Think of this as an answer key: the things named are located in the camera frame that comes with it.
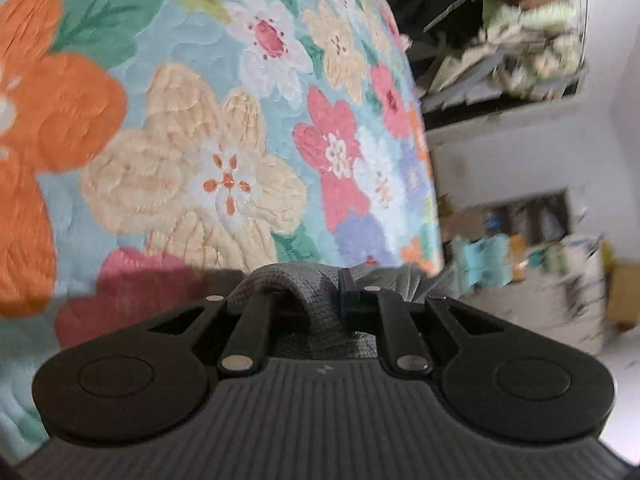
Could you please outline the grey waffle knit garment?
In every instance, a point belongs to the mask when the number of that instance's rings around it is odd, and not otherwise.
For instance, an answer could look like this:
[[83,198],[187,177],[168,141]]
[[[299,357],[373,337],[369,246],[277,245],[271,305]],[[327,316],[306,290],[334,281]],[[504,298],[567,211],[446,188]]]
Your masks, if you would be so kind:
[[[456,268],[451,264],[434,278],[414,264],[393,268],[363,263],[353,266],[350,272],[359,287],[380,286],[419,304],[430,292],[460,297]],[[338,270],[334,266],[303,261],[263,266],[230,294],[229,309],[234,313],[241,311],[258,292],[273,292],[280,313],[291,307],[302,316],[301,328],[293,328],[285,321],[272,321],[271,354],[276,358],[349,360],[378,355],[372,335],[349,333],[343,328],[338,308]]]

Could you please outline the cluttered white shelf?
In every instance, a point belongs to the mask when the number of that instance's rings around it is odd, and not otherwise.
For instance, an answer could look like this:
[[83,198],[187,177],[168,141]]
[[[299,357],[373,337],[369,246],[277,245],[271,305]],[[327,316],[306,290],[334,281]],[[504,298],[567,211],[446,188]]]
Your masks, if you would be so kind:
[[460,209],[564,188],[577,229],[639,257],[639,0],[588,0],[576,96],[427,135],[439,192]]

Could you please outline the floral quilted bedspread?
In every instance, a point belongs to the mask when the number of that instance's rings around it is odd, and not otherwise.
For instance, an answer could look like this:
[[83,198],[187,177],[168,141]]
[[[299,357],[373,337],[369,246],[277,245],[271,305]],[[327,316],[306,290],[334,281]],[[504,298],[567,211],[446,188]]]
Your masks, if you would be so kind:
[[390,0],[1,0],[1,454],[62,349],[270,263],[442,270]]

